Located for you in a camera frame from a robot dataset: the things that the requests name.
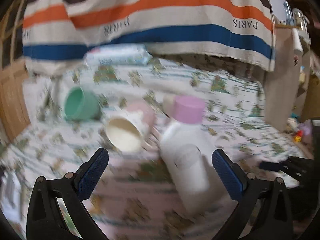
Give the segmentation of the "striped Paris fabric sheet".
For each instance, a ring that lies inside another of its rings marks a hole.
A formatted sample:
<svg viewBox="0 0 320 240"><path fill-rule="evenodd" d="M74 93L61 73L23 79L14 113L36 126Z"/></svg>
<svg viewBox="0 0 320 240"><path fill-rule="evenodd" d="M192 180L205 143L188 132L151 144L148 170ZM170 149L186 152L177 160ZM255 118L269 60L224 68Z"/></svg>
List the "striped Paris fabric sheet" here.
<svg viewBox="0 0 320 240"><path fill-rule="evenodd" d="M49 75L97 46L124 43L274 70L270 0L28 0L22 30L28 67Z"/></svg>

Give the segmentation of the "white roller on shelf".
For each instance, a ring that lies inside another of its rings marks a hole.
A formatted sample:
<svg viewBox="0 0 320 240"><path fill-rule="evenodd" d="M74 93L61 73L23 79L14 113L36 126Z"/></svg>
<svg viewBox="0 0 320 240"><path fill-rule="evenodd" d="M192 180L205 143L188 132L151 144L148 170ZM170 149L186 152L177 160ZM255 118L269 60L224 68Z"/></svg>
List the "white roller on shelf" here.
<svg viewBox="0 0 320 240"><path fill-rule="evenodd" d="M292 29L293 52L297 56L303 56L303 47L300 41L299 32L296 28Z"/></svg>

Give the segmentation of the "mint green cup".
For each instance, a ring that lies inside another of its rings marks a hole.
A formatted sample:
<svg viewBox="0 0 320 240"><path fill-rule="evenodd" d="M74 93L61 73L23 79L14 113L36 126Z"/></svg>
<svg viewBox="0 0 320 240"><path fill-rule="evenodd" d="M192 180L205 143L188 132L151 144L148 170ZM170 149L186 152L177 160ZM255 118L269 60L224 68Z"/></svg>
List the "mint green cup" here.
<svg viewBox="0 0 320 240"><path fill-rule="evenodd" d="M90 90L72 88L65 99L65 119L68 121L88 121L101 115L98 97Z"/></svg>

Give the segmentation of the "white mug pink base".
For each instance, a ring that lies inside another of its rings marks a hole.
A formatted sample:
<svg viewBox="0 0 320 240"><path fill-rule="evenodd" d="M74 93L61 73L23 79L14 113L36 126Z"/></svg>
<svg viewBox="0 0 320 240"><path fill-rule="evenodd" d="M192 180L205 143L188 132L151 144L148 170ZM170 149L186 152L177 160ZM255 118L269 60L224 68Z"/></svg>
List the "white mug pink base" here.
<svg viewBox="0 0 320 240"><path fill-rule="evenodd" d="M202 126L205 106L205 101L195 96L175 96L172 116L160 139L161 156L164 160L175 155L178 147L184 144L197 146L202 155L211 159L214 146Z"/></svg>

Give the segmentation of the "baby wipes pack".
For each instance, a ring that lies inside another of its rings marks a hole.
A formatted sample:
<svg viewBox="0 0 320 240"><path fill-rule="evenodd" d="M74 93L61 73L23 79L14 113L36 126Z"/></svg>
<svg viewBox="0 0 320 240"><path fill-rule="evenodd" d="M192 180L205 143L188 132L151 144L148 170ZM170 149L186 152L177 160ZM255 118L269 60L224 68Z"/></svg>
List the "baby wipes pack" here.
<svg viewBox="0 0 320 240"><path fill-rule="evenodd" d="M112 44L95 47L84 55L87 66L148 64L152 56L142 44Z"/></svg>

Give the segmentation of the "wooden door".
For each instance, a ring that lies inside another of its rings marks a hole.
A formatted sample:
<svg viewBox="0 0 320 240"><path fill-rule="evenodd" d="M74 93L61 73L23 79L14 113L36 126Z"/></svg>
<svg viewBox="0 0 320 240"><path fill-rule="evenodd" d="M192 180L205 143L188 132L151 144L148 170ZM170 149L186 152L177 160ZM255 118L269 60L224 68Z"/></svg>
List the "wooden door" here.
<svg viewBox="0 0 320 240"><path fill-rule="evenodd" d="M1 142L11 143L29 124L22 83L28 77L22 56L25 4L14 2L1 20Z"/></svg>

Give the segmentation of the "cartoon cat print bedsheet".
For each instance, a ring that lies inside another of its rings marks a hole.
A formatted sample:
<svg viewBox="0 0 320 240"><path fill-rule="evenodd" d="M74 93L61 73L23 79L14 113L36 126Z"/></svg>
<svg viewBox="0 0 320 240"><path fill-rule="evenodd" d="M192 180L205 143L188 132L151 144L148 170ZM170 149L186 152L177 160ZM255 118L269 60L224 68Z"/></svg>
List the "cartoon cat print bedsheet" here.
<svg viewBox="0 0 320 240"><path fill-rule="evenodd" d="M64 104L74 87L92 91L101 115L88 121L65 119ZM105 133L105 124L129 103L144 101L157 114L162 132L167 94L190 94L206 103L202 126L216 148L260 179L275 173L259 169L262 160L282 161L303 152L266 123L260 83L223 70L207 72L153 59L147 66L80 67L56 79L38 76L23 82L30 125L3 152L7 168L1 209L14 229L25 235L28 204L39 176L61 178L103 147L110 162L89 200L89 213L110 239L210 239L235 207L227 192L194 217L186 215L169 172L157 151L124 153Z"/></svg>

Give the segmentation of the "pink white ceramic mug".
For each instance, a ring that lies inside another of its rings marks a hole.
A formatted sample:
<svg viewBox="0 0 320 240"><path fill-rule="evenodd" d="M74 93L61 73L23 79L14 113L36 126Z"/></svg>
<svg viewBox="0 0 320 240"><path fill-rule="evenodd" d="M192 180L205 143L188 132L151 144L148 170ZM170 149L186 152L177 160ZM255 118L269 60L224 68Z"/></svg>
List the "pink white ceramic mug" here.
<svg viewBox="0 0 320 240"><path fill-rule="evenodd" d="M157 143L150 139L151 135L157 135L153 129L155 121L154 109L144 101L137 101L112 115L106 123L105 133L121 152L157 151Z"/></svg>

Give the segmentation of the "white plastic cup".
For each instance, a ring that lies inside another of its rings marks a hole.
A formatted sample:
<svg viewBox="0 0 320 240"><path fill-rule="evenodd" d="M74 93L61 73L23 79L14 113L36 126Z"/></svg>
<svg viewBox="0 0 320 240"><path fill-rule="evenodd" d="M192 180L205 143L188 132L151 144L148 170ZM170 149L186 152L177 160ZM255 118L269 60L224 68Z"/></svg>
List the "white plastic cup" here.
<svg viewBox="0 0 320 240"><path fill-rule="evenodd" d="M162 158L187 213L202 212L225 194L219 176L196 145L163 148Z"/></svg>

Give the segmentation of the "clear glass bottle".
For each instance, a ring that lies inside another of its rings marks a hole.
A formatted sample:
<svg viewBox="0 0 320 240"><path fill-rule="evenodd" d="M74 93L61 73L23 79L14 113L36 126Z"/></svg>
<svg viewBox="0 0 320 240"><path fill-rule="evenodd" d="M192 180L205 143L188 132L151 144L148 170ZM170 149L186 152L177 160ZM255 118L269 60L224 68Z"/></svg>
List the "clear glass bottle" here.
<svg viewBox="0 0 320 240"><path fill-rule="evenodd" d="M308 18L302 13L301 10L299 10L297 8L292 9L292 15L293 15L295 27L298 30L307 33L308 32L308 24L310 23Z"/></svg>

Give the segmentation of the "beige small cup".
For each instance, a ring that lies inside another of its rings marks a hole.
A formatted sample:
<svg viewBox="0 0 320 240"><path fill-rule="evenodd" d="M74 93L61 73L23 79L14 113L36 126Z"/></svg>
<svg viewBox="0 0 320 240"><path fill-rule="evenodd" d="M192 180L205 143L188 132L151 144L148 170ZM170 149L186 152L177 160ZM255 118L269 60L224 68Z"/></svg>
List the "beige small cup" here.
<svg viewBox="0 0 320 240"><path fill-rule="evenodd" d="M175 95L165 95L163 97L163 113L166 114L168 117L172 116L173 109L174 109L174 102L175 102Z"/></svg>

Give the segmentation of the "wooden shelf unit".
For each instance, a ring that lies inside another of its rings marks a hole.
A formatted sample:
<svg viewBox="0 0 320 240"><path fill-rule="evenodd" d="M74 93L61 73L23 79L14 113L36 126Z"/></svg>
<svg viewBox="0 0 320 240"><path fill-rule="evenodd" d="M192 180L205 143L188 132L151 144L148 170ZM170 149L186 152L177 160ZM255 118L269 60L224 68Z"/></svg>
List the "wooden shelf unit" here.
<svg viewBox="0 0 320 240"><path fill-rule="evenodd" d="M265 120L283 132L292 113L301 116L306 101L311 69L311 40L299 34L303 56L293 52L292 29L276 26L276 59L273 72L266 73Z"/></svg>

